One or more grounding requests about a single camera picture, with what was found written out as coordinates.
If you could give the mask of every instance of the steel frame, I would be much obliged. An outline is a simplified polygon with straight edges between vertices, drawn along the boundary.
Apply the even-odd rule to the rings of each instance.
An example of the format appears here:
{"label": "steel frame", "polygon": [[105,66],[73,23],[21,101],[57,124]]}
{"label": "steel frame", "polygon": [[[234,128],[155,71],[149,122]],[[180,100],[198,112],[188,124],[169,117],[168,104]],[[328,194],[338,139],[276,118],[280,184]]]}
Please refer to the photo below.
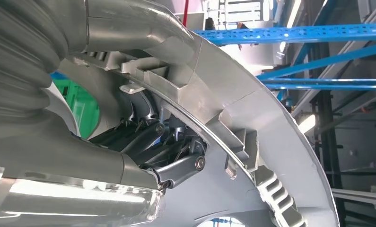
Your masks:
{"label": "steel frame", "polygon": [[[335,5],[337,4],[337,0],[329,0],[326,2],[325,5],[322,6],[322,8],[319,11],[319,14],[316,16],[315,22],[313,23],[313,26],[320,26],[326,23],[329,14],[334,9]],[[311,44],[303,44],[299,50],[296,52],[294,59],[292,60],[291,65],[298,65],[303,63],[303,60],[305,59],[307,53],[312,48]]]}
{"label": "steel frame", "polygon": [[[325,5],[320,11],[321,19],[317,20],[315,24],[323,23],[324,16],[323,9],[329,10],[330,5]],[[337,25],[337,26],[303,26],[293,28],[258,28],[258,29],[234,29],[234,30],[209,30],[197,31],[199,35],[207,38],[216,45],[226,44],[252,44],[252,43],[278,43],[278,42],[332,42],[332,41],[365,41],[376,40],[376,24],[359,24],[359,25]],[[352,52],[346,52],[335,56],[311,61],[305,64],[297,64],[297,61],[303,59],[294,59],[293,66],[281,70],[266,72],[257,76],[262,80],[268,88],[272,89],[317,89],[317,90],[376,90],[376,80],[359,80],[352,82],[343,82],[339,80],[331,80],[326,83],[323,81],[309,81],[297,79],[297,84],[287,83],[288,80],[281,80],[281,83],[271,82],[268,79],[289,76],[295,73],[303,72],[305,70],[313,70],[331,64],[351,61],[356,58],[367,57],[376,54],[376,45],[368,46]]]}
{"label": "steel frame", "polygon": [[[376,23],[376,9],[368,16],[365,20],[366,24]],[[367,41],[350,41],[345,44],[345,46],[341,49],[340,53],[347,53],[349,51],[357,50],[363,48],[368,42]],[[323,72],[320,74],[319,78],[327,79],[327,78],[337,78],[337,76],[342,72],[345,67],[348,65],[349,61],[340,63],[340,64],[333,64],[326,67]],[[298,101],[296,108],[292,111],[292,116],[296,116],[300,111],[317,95],[318,90],[309,90],[306,91],[305,94],[301,97]]]}
{"label": "steel frame", "polygon": [[359,202],[370,203],[370,204],[376,205],[376,193],[333,188],[332,194],[336,198],[359,201]]}

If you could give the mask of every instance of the gray metal surface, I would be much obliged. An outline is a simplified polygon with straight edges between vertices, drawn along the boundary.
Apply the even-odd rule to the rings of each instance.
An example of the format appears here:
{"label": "gray metal surface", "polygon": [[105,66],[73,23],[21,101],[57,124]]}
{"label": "gray metal surface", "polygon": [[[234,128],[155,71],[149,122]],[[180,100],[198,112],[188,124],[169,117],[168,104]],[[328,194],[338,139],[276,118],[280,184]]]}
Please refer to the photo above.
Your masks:
{"label": "gray metal surface", "polygon": [[[220,49],[206,41],[198,43],[198,46],[201,47],[200,53],[198,54],[198,58],[201,57],[201,52],[205,52],[206,56],[213,56],[212,58],[206,59],[206,63],[208,65],[223,65],[226,67],[224,72],[220,71],[219,67],[208,67],[207,71],[203,71],[203,74],[200,75],[198,79],[201,79],[201,76],[210,77],[210,75],[213,75],[217,77],[222,77],[223,75],[231,75],[232,73],[234,73],[234,77],[226,78],[225,80],[232,81],[232,84],[235,87],[241,87],[241,85],[247,87],[247,89],[249,89],[249,92],[243,92],[245,91],[244,89],[234,89],[232,85],[228,85],[227,83],[223,85],[223,89],[218,89],[218,86],[222,86],[220,85],[220,83],[223,83],[224,79],[209,79],[207,83],[203,84],[203,87],[196,86],[195,89],[197,91],[200,91],[202,88],[208,89],[212,86],[216,89],[210,89],[210,92],[212,92],[214,96],[220,98],[221,102],[224,101],[225,104],[232,102],[226,108],[226,113],[229,113],[232,118],[233,124],[230,126],[232,130],[246,128],[250,130],[256,129],[258,135],[265,133],[264,137],[259,137],[260,155],[261,157],[263,157],[266,165],[270,167],[276,173],[278,178],[283,182],[284,187],[287,188],[289,194],[296,199],[299,209],[305,210],[307,214],[312,214],[311,210],[308,210],[306,207],[318,207],[320,210],[323,210],[321,214],[323,215],[324,219],[324,221],[320,222],[319,224],[322,226],[336,226],[337,217],[327,180],[310,145],[307,143],[304,136],[297,129],[297,126],[293,122],[290,115],[283,109],[283,107],[272,96],[272,94],[270,94],[269,91],[261,85],[260,82],[253,78],[249,72],[246,72],[243,67],[240,68],[239,64],[232,61],[231,58],[225,55]],[[229,73],[228,69],[236,70],[234,72]],[[190,119],[197,126],[199,126],[199,129],[196,129],[198,134],[202,135],[203,133],[205,133],[204,139],[207,140],[207,142],[209,143],[210,149],[215,149],[214,146],[217,144],[225,152],[227,152],[228,155],[230,155],[230,158],[239,167],[239,169],[237,169],[237,179],[239,178],[239,173],[241,173],[240,170],[243,170],[247,177],[247,180],[252,181],[252,177],[250,176],[248,171],[245,170],[242,162],[236,157],[235,154],[233,154],[230,148],[226,146],[225,143],[217,137],[218,132],[210,131],[203,124],[204,122],[207,122],[209,120],[209,118],[203,118],[203,114],[209,115],[211,113],[212,115],[216,115],[219,113],[219,111],[209,112],[209,109],[206,106],[202,106],[201,102],[191,101],[187,105],[183,103],[183,100],[180,97],[185,92],[184,87],[189,86],[189,81],[188,84],[184,86],[182,89],[175,91],[177,93],[176,96],[167,96],[166,94],[170,91],[164,88],[168,87],[168,82],[163,81],[160,84],[151,83],[151,79],[156,78],[156,75],[148,74],[147,78],[141,77],[139,75],[127,74],[123,74],[123,76],[141,84],[146,89],[154,92],[156,95],[171,103],[172,106],[175,106],[178,111],[181,111],[185,116],[188,117],[188,119]],[[169,75],[168,78],[176,79],[177,77],[178,75]],[[195,100],[195,97],[199,98],[199,96],[194,96],[194,94],[199,94],[199,92],[190,92],[189,94],[191,95],[191,100]],[[267,110],[260,108],[251,108],[251,106],[264,106]],[[181,120],[183,119],[182,116],[177,115],[177,117]],[[290,148],[289,152],[282,152],[286,148]],[[220,165],[219,167],[224,168],[224,163],[224,161],[220,162],[218,164]],[[215,179],[219,179],[223,175],[226,175],[223,171],[219,171],[216,173],[217,174],[213,175],[213,178]],[[199,175],[200,174],[192,177],[191,179],[197,179]],[[182,190],[184,187],[189,187],[188,185],[186,185],[187,182],[189,182],[189,180],[181,184],[179,187],[175,188],[175,190],[179,191]],[[202,200],[204,197],[207,197],[210,193],[212,195],[221,195],[220,191],[209,192],[205,190],[202,193],[203,195],[197,198],[198,200]],[[179,202],[185,203],[188,201],[180,199]],[[166,213],[172,212],[171,210],[171,208],[166,209]],[[211,214],[212,212],[217,213],[217,210],[212,210],[211,206],[209,205],[208,212],[209,214]],[[239,211],[229,210],[229,212],[232,213]],[[318,215],[319,213],[315,216],[308,215],[307,219],[312,223],[316,223],[315,218],[317,218]],[[161,224],[165,225],[165,222],[166,219],[159,218],[153,223],[153,225],[161,226]]]}
{"label": "gray metal surface", "polygon": [[360,191],[333,188],[332,195],[335,198],[365,202],[365,203],[376,205],[376,193],[372,193],[372,192],[360,192]]}

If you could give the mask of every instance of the bolt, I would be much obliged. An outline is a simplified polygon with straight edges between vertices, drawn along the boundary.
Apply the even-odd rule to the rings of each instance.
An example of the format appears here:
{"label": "bolt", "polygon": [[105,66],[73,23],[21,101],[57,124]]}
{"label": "bolt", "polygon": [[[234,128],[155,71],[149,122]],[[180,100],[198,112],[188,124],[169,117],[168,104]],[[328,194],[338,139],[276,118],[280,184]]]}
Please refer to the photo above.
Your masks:
{"label": "bolt", "polygon": [[156,127],[156,132],[157,132],[158,134],[161,134],[161,133],[163,132],[163,126],[158,125],[158,126]]}
{"label": "bolt", "polygon": [[195,167],[197,170],[201,171],[204,168],[204,165],[206,164],[206,161],[204,160],[203,156],[199,156],[196,159]]}

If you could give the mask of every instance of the fluorescent light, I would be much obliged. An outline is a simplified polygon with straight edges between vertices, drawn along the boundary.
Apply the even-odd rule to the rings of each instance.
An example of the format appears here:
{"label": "fluorescent light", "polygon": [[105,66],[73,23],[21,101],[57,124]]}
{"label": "fluorescent light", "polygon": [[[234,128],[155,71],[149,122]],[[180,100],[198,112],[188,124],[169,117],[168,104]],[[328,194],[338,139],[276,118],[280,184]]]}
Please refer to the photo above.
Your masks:
{"label": "fluorescent light", "polygon": [[269,2],[263,2],[263,20],[269,21],[270,20],[270,9],[269,9]]}
{"label": "fluorescent light", "polygon": [[294,25],[295,18],[297,17],[299,6],[302,0],[295,0],[294,6],[292,7],[291,15],[289,16],[287,28],[292,28]]}
{"label": "fluorescent light", "polygon": [[46,215],[46,216],[72,216],[72,217],[97,217],[97,214],[59,214],[59,213],[35,213],[35,212],[16,212],[16,211],[6,211],[6,214],[10,214],[10,216],[0,216],[1,218],[17,218],[20,217],[21,214],[27,215]]}
{"label": "fluorescent light", "polygon": [[284,49],[285,49],[286,45],[287,45],[287,43],[284,42],[284,41],[280,43],[280,52],[284,52]]}
{"label": "fluorescent light", "polygon": [[274,66],[272,65],[245,65],[245,68],[252,72],[257,70],[272,70]]}
{"label": "fluorescent light", "polygon": [[34,212],[15,212],[15,211],[6,211],[6,214],[13,215],[48,215],[48,216],[75,216],[75,217],[97,217],[97,214],[57,214],[57,213],[34,213]]}
{"label": "fluorescent light", "polygon": [[270,10],[274,9],[274,0],[269,0]]}
{"label": "fluorescent light", "polygon": [[314,114],[306,118],[302,123],[299,124],[299,130],[301,133],[306,133],[311,130],[316,125],[316,117]]}
{"label": "fluorescent light", "polygon": [[115,192],[103,192],[98,190],[88,190],[84,188],[58,185],[52,183],[42,183],[18,179],[11,187],[10,192],[28,194],[36,196],[73,198],[82,200],[105,200],[123,202],[144,202],[145,199],[136,195],[125,195],[125,190]]}

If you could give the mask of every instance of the black pipe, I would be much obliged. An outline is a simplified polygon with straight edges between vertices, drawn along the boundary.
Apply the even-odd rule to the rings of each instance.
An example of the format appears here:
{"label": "black pipe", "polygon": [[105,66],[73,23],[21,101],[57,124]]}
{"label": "black pipe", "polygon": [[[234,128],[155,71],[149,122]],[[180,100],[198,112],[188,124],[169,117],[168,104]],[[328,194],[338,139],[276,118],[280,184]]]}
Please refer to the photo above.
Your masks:
{"label": "black pipe", "polygon": [[[319,110],[319,125],[325,125],[333,122],[331,94],[330,91],[321,91],[317,96]],[[333,127],[321,133],[322,159],[323,167],[327,172],[340,172],[340,163],[338,161],[337,139]],[[332,188],[342,188],[341,175],[327,175],[328,182]],[[345,226],[345,205],[343,200],[335,198],[340,226]]]}
{"label": "black pipe", "polygon": [[346,107],[348,104],[355,101],[357,98],[361,97],[362,95],[364,95],[366,93],[367,93],[367,91],[354,91],[354,92],[350,93],[348,96],[346,96],[344,98],[343,102],[338,107],[336,107],[335,109],[332,110],[332,112],[336,113],[337,111]]}

